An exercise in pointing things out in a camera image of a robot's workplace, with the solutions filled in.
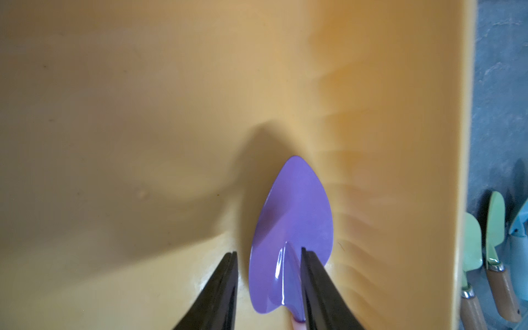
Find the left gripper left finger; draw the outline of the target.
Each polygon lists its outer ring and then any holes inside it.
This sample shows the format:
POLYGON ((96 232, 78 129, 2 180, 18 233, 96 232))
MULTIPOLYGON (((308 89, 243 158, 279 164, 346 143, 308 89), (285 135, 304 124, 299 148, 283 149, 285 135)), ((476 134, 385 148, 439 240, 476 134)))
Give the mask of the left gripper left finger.
POLYGON ((239 281, 236 252, 224 255, 191 308, 174 330, 235 328, 239 281))

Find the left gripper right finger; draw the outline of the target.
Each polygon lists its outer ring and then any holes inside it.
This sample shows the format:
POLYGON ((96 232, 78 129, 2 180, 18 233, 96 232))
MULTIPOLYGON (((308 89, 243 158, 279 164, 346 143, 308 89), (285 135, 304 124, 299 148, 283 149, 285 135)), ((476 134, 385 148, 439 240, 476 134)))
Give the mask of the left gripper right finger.
POLYGON ((363 330, 316 253, 301 250, 301 288, 308 329, 363 330))

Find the purple shovel pink handle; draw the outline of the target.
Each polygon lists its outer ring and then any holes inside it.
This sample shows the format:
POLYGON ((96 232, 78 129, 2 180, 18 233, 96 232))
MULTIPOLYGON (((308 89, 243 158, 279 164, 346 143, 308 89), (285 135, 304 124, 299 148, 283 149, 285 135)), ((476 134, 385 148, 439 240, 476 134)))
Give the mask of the purple shovel pink handle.
POLYGON ((272 184, 252 240, 248 281, 254 310, 268 314, 284 306, 295 321, 305 322, 301 251, 315 252, 326 264, 333 245, 326 191, 311 166, 292 156, 272 184))

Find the yellow plastic storage box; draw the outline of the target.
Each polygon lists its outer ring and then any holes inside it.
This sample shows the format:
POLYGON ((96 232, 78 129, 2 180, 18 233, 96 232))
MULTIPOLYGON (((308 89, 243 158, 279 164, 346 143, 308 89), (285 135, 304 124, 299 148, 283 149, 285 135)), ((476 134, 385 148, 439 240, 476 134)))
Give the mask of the yellow plastic storage box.
POLYGON ((1 328, 171 329, 304 158, 367 329, 456 329, 475 1, 2 1, 1 328))

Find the blue shovel left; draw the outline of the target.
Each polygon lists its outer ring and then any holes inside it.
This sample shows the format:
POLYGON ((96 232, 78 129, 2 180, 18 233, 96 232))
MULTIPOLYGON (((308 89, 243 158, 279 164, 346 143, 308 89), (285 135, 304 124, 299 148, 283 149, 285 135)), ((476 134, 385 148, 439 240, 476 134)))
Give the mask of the blue shovel left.
POLYGON ((518 298, 527 301, 527 200, 514 215, 508 231, 510 241, 510 272, 518 298))

